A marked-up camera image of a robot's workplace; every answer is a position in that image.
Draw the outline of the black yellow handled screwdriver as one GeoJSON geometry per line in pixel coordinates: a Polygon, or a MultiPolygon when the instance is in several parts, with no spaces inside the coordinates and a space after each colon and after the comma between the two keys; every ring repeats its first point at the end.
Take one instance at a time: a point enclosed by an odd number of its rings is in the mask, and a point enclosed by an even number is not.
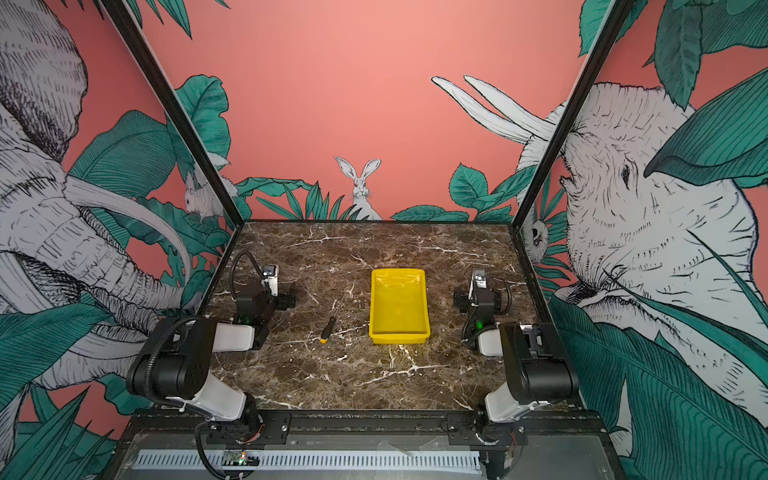
{"type": "Polygon", "coordinates": [[[322,329],[319,335],[319,341],[321,344],[326,344],[330,340],[336,327],[340,323],[339,318],[342,316],[342,311],[341,311],[342,307],[343,307],[342,300],[335,299],[333,301],[328,322],[326,323],[326,325],[324,326],[324,328],[322,329]]]}

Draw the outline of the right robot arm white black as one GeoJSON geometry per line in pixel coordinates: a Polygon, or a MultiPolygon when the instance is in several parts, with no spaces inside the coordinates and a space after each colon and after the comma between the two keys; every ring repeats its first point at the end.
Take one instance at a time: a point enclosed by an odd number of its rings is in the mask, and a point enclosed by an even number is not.
{"type": "Polygon", "coordinates": [[[457,444],[509,446],[516,441],[524,416],[578,394],[577,374],[554,325],[500,323],[496,317],[509,309],[501,303],[501,294],[491,288],[454,291],[454,305],[466,315],[462,345],[501,359],[504,367],[502,385],[484,397],[469,423],[448,422],[451,441],[457,444]]]}

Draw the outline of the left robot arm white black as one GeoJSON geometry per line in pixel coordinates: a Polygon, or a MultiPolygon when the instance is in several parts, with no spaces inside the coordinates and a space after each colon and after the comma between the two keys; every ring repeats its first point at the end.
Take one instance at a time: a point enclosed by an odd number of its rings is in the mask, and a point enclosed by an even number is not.
{"type": "Polygon", "coordinates": [[[220,352],[261,349],[275,313],[295,307],[296,300],[295,288],[273,294],[267,287],[255,287],[235,297],[232,323],[199,315],[160,321],[129,368],[128,392],[200,415],[219,427],[225,442],[245,445],[260,439],[266,421],[255,398],[217,378],[212,358],[220,352]]]}

